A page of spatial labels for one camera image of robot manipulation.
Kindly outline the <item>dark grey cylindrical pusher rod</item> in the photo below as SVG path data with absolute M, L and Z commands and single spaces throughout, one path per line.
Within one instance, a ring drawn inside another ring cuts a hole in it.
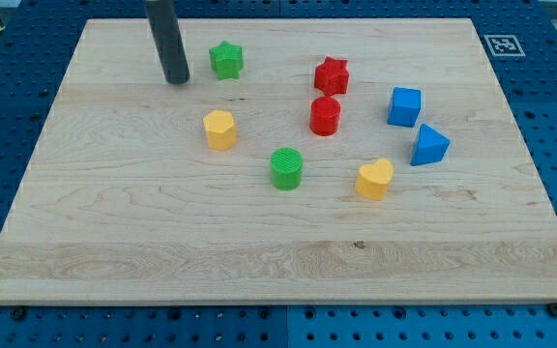
M 144 8 L 165 80 L 174 85 L 190 80 L 190 70 L 172 0 L 144 0 Z

